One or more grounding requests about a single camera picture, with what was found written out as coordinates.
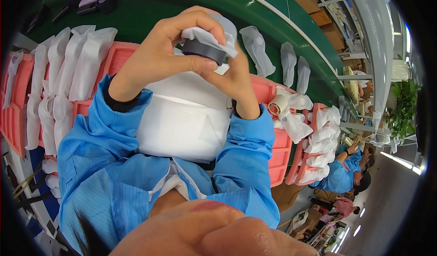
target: plastic bag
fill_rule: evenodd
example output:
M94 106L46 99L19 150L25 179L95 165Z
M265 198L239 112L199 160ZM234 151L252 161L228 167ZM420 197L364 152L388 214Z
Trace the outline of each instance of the plastic bag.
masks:
M297 58L293 45L285 42L281 45L282 82L286 87L291 87L295 79L295 66Z
M39 120L38 107L41 103L41 94L29 94L29 101L26 108L27 123L27 145L26 150L33 150L38 147L39 129L41 128L41 121Z
M57 176L49 174L46 176L46 184L50 189L59 188L59 179Z
M313 132L311 127L301 121L300 116L291 114L290 110L282 112L278 118L294 144L298 144L304 137Z
M73 103L65 95L56 96L53 100L53 117L55 119L54 134L56 151L59 143L73 127Z
M10 99L12 98L12 90L14 88L15 76L17 75L18 67L23 60L23 51L16 52L12 58L10 58L8 66L8 83L6 84L6 92L4 95L4 102L2 110L9 107Z
M100 64L107 56L117 32L116 28L103 28L88 33L74 71L68 97L70 101L87 100L91 97Z
M48 87L48 81L43 80L44 90ZM44 91L44 99L38 106L38 115L41 120L42 142L46 155L56 156L55 144L55 119L53 118L53 99L49 97L47 91Z
M294 108L296 110L311 110L313 108L313 102L307 95L302 95L299 93L291 94L282 86L276 86L276 94L285 96L288 100L288 105L290 108Z
M299 57L298 84L296 86L296 92L305 95L308 89L309 74L311 74L311 69L309 68L308 62L304 57Z
M263 35L254 26L248 26L240 29L240 34L243 38L243 44L248 54L255 63L257 75L267 77L273 74L276 67L270 61L266 53L266 42Z
M52 44L48 49L48 62L50 67L48 68L48 91L50 94L54 94L55 83L61 69L62 63L65 58L65 48L67 47L68 40L70 39L71 29L66 27L61 30L56 37L52 40Z
M45 172L46 174L51 174L52 172L58 172L58 163L54 160L43 160L42 171Z
M88 33L94 32L95 29L95 25L83 25L71 29L73 36L68 41L63 67L56 79L55 89L57 95L69 95L80 52L87 40Z

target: blue anti-static jacket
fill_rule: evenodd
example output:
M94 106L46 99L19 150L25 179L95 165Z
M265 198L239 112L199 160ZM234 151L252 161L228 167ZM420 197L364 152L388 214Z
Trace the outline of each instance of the blue anti-static jacket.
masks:
M61 190L59 227L79 251L73 230L82 235L76 211L83 212L106 245L113 249L147 219L169 173L170 159L136 154L136 131L152 99L144 89L137 105L126 113L112 111L98 85L88 116L78 115L58 150ZM273 122L263 105L255 120L232 115L223 150L218 154L212 177L194 163L173 157L178 175L186 183L191 200L207 198L229 204L247 216L264 220L271 228L279 223L279 210L270 191L268 160L275 141Z

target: finger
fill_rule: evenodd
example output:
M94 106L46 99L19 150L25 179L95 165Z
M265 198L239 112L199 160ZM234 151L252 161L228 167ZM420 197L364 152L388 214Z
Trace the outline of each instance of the finger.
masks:
M157 23L170 40L173 40L186 28L200 27L209 31L219 44L226 45L225 32L220 23L202 10L181 13L175 17L163 19Z
M217 63L211 59L198 55L174 56L171 55L166 65L169 73L181 73L187 71L202 72L214 71L217 69Z
M217 12L215 10L211 10L209 8L204 8L204 7L201 7L201 6L192 6L190 8L187 8L186 10L182 11L180 14L187 13L187 12L192 12L192 11L197 11L197 10L202 10L202 11L204 11L206 13L215 13L215 14L218 14L218 15L221 16L221 14L219 12Z

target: worker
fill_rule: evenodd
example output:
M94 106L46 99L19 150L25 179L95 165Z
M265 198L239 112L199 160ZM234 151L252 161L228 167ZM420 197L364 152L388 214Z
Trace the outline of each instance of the worker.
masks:
M120 71L100 81L88 116L77 115L61 141L59 227L82 255L317 255L276 230L280 215L268 172L273 122L258 104L244 52L236 44L238 55L223 76L208 58L173 54L186 28L199 26L226 43L209 12L195 6L156 23ZM133 152L153 97L145 86L185 71L236 101L212 177L177 157Z
M309 186L334 193L345 193L352 188L358 192L367 189L371 182L371 176L366 170L366 166L370 166L369 163L374 162L374 156L368 150L364 150L363 156L360 156L358 153L360 149L358 136L356 136L352 146L337 155L334 162L328 164L330 168L328 176L309 184Z
M340 213L341 219L348 217L351 213L356 215L360 213L360 207L354 206L351 200L341 196L337 196L334 203L325 202L312 197L309 197L308 200L326 209L327 211L330 211L333 207L335 207L335 211Z
M353 72L354 75L367 75L366 73L355 70ZM360 98L363 98L364 96L369 95L370 93L373 93L373 82L371 80L358 80L358 95L360 95Z

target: black wristband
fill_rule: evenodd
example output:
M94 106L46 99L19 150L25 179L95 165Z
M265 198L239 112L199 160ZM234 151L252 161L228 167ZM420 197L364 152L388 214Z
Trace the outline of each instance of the black wristband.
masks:
M112 79L115 77L115 75L113 75L106 84L105 89L103 90L103 99L105 100L106 104L112 109L112 111L124 113L135 107L138 102L139 96L141 95L141 92L133 100L129 100L126 102L114 100L109 95L109 85L111 84Z

